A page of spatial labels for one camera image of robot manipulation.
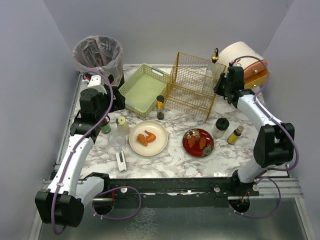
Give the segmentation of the yellow-lid sauce jar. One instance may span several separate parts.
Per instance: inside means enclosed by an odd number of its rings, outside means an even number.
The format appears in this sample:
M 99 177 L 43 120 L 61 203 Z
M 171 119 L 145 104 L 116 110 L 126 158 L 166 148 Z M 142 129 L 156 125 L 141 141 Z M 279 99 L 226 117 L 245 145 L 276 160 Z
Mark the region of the yellow-lid sauce jar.
M 111 131 L 110 127 L 110 117 L 107 116 L 102 122 L 101 122 L 101 133 L 102 134 L 108 134 Z

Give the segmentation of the gold-spout oil bottle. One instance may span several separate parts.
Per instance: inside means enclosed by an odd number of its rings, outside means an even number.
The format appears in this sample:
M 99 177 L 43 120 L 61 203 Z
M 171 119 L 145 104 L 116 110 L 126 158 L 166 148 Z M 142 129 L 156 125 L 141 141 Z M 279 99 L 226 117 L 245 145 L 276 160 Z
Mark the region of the gold-spout oil bottle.
M 219 49 L 216 47 L 211 56 L 211 62 L 208 64 L 205 72 L 202 92 L 205 94 L 212 94 L 215 86 L 215 75 L 217 71 L 217 61 L 219 60 Z

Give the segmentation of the gold-cap pepper grinder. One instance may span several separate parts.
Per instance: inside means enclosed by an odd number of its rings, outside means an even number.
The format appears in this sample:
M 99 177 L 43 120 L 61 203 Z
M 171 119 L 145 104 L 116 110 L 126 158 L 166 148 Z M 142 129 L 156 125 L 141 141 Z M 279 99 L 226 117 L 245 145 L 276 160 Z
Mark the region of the gold-cap pepper grinder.
M 165 97 L 163 95 L 158 95 L 156 97 L 156 110 L 157 110 L 158 120 L 164 119 L 165 117 L 164 108 L 165 108 Z

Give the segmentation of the small yellow spice bottle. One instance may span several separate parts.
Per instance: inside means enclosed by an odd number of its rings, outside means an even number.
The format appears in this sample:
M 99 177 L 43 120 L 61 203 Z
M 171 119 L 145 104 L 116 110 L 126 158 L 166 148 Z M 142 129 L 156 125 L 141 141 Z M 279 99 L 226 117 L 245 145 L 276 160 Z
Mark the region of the small yellow spice bottle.
M 242 125 L 239 125 L 227 138 L 228 144 L 234 145 L 239 139 L 239 137 L 242 135 L 244 129 L 245 128 Z

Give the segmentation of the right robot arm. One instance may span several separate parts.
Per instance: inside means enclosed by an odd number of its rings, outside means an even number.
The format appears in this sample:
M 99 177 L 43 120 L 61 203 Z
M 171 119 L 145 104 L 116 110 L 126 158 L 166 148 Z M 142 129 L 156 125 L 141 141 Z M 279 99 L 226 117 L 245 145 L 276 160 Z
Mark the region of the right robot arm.
M 252 186 L 254 180 L 267 171 L 283 171 L 281 166 L 295 156 L 294 126 L 274 117 L 255 93 L 245 88 L 244 70 L 240 66 L 229 66 L 227 72 L 220 75 L 214 92 L 243 112 L 258 131 L 253 158 L 233 172 L 231 189 L 236 192 Z

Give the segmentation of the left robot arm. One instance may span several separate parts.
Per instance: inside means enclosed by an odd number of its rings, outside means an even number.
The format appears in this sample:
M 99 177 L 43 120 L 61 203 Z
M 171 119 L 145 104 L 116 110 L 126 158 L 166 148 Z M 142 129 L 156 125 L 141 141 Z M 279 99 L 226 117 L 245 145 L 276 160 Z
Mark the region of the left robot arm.
M 96 71 L 84 72 L 82 77 L 90 80 L 80 93 L 80 109 L 70 127 L 65 156 L 49 186 L 35 196 L 40 219 L 44 224 L 51 224 L 57 235 L 58 226 L 78 227 L 85 207 L 108 189 L 108 174 L 91 173 L 82 183 L 80 174 L 99 133 L 110 123 L 109 113 L 126 107 L 125 97 L 117 87 L 111 86 L 107 77 Z

